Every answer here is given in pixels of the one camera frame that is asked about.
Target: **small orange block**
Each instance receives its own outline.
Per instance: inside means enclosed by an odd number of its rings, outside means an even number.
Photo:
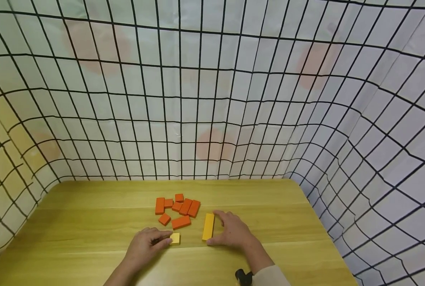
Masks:
[[[188,215],[191,217],[196,217],[198,214],[198,209],[200,208],[200,201],[196,201],[195,199],[192,201],[190,209],[188,209]]]
[[[170,220],[171,220],[171,217],[168,216],[168,214],[166,213],[162,214],[162,216],[158,219],[158,221],[164,226],[167,225]]]
[[[170,209],[173,207],[173,199],[165,199],[165,209]]]
[[[190,216],[182,216],[175,220],[171,220],[171,225],[173,229],[183,228],[184,226],[189,226],[191,224]]]
[[[165,198],[156,198],[155,214],[161,215],[165,212]]]
[[[176,195],[174,195],[174,200],[176,202],[183,202],[183,193],[177,193]]]
[[[182,207],[179,211],[179,214],[186,216],[191,205],[192,205],[192,200],[191,199],[185,199],[183,204],[182,204]]]
[[[173,211],[177,211],[177,212],[179,212],[180,210],[181,210],[181,207],[182,207],[182,203],[180,203],[180,202],[175,202],[174,204],[173,204],[173,207],[171,208]]]

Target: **yellow block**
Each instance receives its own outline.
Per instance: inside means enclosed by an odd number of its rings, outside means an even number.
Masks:
[[[173,239],[173,242],[170,245],[177,245],[181,243],[181,234],[179,232],[174,232],[169,238]]]
[[[213,220],[213,214],[206,214],[206,219],[204,220],[203,228],[203,240],[208,240],[209,238],[212,238]]]

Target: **left hand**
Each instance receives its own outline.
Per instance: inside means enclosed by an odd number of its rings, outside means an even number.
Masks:
[[[138,232],[129,244],[123,263],[135,272],[150,262],[161,250],[173,241],[169,238],[172,231],[160,231],[157,228],[144,228]]]

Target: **sleeve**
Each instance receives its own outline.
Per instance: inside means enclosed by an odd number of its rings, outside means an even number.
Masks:
[[[252,277],[253,286],[290,286],[281,269],[276,266],[269,266],[261,269]]]

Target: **grid backdrop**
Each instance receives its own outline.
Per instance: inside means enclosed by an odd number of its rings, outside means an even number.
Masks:
[[[61,181],[282,177],[425,286],[425,0],[0,0],[0,253]]]

